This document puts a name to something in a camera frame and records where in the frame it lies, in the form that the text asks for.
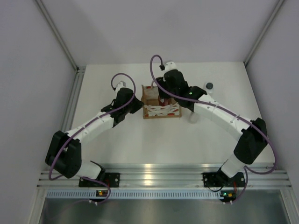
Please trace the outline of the left aluminium frame post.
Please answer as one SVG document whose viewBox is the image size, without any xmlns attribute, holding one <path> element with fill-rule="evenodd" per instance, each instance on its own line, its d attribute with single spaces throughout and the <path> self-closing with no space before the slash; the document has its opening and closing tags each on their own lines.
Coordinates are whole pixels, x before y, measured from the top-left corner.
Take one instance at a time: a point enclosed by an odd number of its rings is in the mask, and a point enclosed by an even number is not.
<svg viewBox="0 0 299 224">
<path fill-rule="evenodd" d="M 45 22 L 49 26 L 49 29 L 51 30 L 53 36 L 55 37 L 57 43 L 59 44 L 60 48 L 62 49 L 63 53 L 65 54 L 68 62 L 70 63 L 71 67 L 78 71 L 77 63 L 75 62 L 73 56 L 71 55 L 71 52 L 69 51 L 69 48 L 67 47 L 61 33 L 59 32 L 54 20 L 52 19 L 52 16 L 50 15 L 49 11 L 47 10 L 44 2 L 42 0 L 33 0 L 33 2 L 36 4 L 38 10 L 40 11 L 42 17 L 44 18 Z"/>
</svg>

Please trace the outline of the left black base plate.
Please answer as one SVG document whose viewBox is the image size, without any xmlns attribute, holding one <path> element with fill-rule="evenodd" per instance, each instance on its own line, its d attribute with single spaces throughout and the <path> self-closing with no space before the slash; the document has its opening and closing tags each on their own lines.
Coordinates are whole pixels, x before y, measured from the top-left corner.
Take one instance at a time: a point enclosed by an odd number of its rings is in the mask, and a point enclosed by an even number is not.
<svg viewBox="0 0 299 224">
<path fill-rule="evenodd" d="M 101 182 L 105 183 L 107 186 L 111 188 L 118 188 L 120 185 L 120 173 L 105 173 L 105 176 L 100 179 Z M 97 182 L 89 181 L 80 178 L 78 186 L 81 188 L 96 188 L 96 187 L 104 187 L 104 185 L 99 184 Z"/>
</svg>

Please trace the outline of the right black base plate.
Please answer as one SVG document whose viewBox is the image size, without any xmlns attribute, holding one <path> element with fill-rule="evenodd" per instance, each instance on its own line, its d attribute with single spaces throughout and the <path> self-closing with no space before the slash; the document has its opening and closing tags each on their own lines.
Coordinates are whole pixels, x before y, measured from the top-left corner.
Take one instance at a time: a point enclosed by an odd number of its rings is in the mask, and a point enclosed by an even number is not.
<svg viewBox="0 0 299 224">
<path fill-rule="evenodd" d="M 204 172 L 202 173 L 203 184 L 205 188 L 220 188 L 224 187 L 224 181 L 217 172 Z"/>
</svg>

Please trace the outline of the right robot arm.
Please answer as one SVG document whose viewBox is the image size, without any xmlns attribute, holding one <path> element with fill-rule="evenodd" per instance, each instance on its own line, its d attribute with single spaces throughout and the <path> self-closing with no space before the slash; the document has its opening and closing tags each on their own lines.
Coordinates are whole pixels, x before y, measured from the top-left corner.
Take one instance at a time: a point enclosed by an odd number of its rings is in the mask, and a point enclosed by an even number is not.
<svg viewBox="0 0 299 224">
<path fill-rule="evenodd" d="M 237 114 L 218 104 L 206 90 L 198 86 L 189 86 L 182 72 L 177 69 L 156 78 L 156 82 L 159 94 L 163 98 L 174 97 L 181 107 L 206 117 L 237 141 L 233 154 L 217 171 L 215 179 L 220 184 L 229 185 L 233 182 L 238 171 L 251 165 L 266 148 L 267 128 L 261 118 L 239 118 Z"/>
</svg>

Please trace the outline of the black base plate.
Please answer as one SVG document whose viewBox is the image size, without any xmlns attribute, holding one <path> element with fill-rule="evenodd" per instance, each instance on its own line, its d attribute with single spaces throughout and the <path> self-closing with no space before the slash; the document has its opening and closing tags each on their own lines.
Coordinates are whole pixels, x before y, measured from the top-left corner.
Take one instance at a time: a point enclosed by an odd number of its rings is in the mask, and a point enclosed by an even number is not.
<svg viewBox="0 0 299 224">
<path fill-rule="evenodd" d="M 120 173 L 105 173 L 105 176 L 100 179 L 101 182 L 105 183 L 107 186 L 111 188 L 118 188 L 120 185 Z M 80 178 L 78 186 L 81 188 L 96 188 L 96 187 L 104 187 L 104 185 L 99 184 L 97 182 L 89 181 Z"/>
<path fill-rule="evenodd" d="M 202 173 L 203 184 L 205 188 L 220 188 L 224 187 L 224 181 L 217 172 L 204 172 Z"/>
</svg>

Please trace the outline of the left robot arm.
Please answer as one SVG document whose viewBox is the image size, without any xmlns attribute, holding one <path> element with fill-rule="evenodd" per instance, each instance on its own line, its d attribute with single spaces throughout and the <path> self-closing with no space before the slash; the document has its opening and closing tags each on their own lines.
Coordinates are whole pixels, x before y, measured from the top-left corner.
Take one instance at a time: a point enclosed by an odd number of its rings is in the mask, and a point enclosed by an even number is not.
<svg viewBox="0 0 299 224">
<path fill-rule="evenodd" d="M 49 179 L 78 176 L 88 178 L 94 186 L 103 185 L 106 180 L 105 169 L 93 161 L 84 161 L 82 146 L 114 128 L 127 114 L 134 114 L 142 107 L 143 102 L 136 98 L 133 90 L 122 87 L 117 91 L 116 99 L 91 120 L 67 132 L 55 132 L 45 158 L 45 163 L 50 166 Z"/>
</svg>

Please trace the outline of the burlap watermelon canvas bag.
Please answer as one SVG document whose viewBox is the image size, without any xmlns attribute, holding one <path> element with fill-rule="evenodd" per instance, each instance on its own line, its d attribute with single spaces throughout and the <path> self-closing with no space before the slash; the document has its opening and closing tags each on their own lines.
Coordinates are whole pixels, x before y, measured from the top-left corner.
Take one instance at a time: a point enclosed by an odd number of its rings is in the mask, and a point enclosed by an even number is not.
<svg viewBox="0 0 299 224">
<path fill-rule="evenodd" d="M 167 106 L 159 105 L 159 88 L 151 85 L 142 85 L 142 98 L 144 103 L 143 118 L 144 119 L 162 119 L 162 118 L 181 118 L 181 106 L 172 98 L 172 104 Z"/>
</svg>

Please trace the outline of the white bottle grey cap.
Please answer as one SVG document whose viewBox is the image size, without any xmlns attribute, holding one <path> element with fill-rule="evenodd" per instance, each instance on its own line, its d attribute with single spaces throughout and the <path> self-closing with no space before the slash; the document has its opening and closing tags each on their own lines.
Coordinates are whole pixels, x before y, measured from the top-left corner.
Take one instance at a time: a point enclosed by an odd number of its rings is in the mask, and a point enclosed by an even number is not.
<svg viewBox="0 0 299 224">
<path fill-rule="evenodd" d="M 207 92 L 209 95 L 213 95 L 214 93 L 214 85 L 211 82 L 206 82 L 204 83 L 204 90 Z"/>
</svg>

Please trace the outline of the aluminium frame post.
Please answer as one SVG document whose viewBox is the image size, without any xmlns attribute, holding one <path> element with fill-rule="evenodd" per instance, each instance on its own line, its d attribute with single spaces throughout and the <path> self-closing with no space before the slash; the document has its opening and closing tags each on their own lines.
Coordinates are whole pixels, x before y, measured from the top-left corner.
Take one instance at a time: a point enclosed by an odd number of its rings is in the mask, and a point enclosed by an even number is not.
<svg viewBox="0 0 299 224">
<path fill-rule="evenodd" d="M 60 48 L 62 49 L 63 53 L 65 54 L 68 62 L 70 63 L 71 67 L 78 71 L 77 63 L 75 62 L 73 56 L 71 55 L 71 52 L 69 51 L 69 48 L 67 47 L 61 33 L 59 32 L 54 20 L 52 19 L 52 16 L 50 15 L 49 11 L 47 10 L 44 2 L 42 0 L 33 0 L 33 2 L 36 4 L 38 10 L 40 11 L 42 17 L 44 18 L 45 22 L 49 26 L 49 29 L 51 30 L 53 36 L 55 37 L 57 43 L 59 44 Z"/>
<path fill-rule="evenodd" d="M 245 68 L 248 66 L 250 61 L 252 60 L 254 54 L 258 50 L 260 44 L 262 43 L 263 39 L 265 38 L 267 32 L 269 31 L 271 25 L 273 24 L 274 20 L 276 19 L 277 15 L 281 11 L 283 5 L 285 3 L 285 0 L 277 0 L 274 8 L 271 10 L 270 15 L 267 17 L 267 20 L 265 21 L 264 25 L 262 26 L 262 29 L 258 33 L 257 38 L 253 42 L 250 51 L 248 52 L 245 60 L 243 61 L 243 64 Z"/>
</svg>

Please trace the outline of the red bottle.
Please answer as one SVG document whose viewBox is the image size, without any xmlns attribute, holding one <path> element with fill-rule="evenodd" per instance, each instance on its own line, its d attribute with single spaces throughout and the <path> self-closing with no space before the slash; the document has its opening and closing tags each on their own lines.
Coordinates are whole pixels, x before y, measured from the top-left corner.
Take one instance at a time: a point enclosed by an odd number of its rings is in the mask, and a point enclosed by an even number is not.
<svg viewBox="0 0 299 224">
<path fill-rule="evenodd" d="M 172 98 L 159 98 L 160 106 L 167 106 L 172 104 Z"/>
</svg>

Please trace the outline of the right aluminium frame post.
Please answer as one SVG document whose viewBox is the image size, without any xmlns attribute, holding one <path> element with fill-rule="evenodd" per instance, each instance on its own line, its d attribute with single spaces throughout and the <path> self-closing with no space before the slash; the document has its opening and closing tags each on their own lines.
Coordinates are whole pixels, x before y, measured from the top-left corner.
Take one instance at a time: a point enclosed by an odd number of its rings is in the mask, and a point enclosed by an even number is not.
<svg viewBox="0 0 299 224">
<path fill-rule="evenodd" d="M 267 20 L 265 21 L 264 25 L 262 26 L 262 29 L 258 33 L 257 38 L 253 42 L 250 51 L 248 52 L 245 60 L 243 61 L 243 64 L 245 68 L 248 66 L 250 61 L 252 60 L 254 54 L 258 50 L 260 44 L 262 43 L 263 39 L 265 38 L 267 32 L 269 31 L 271 25 L 273 24 L 274 20 L 276 19 L 277 15 L 281 11 L 283 5 L 285 3 L 285 0 L 277 0 L 274 8 L 271 10 L 270 15 L 267 17 Z"/>
</svg>

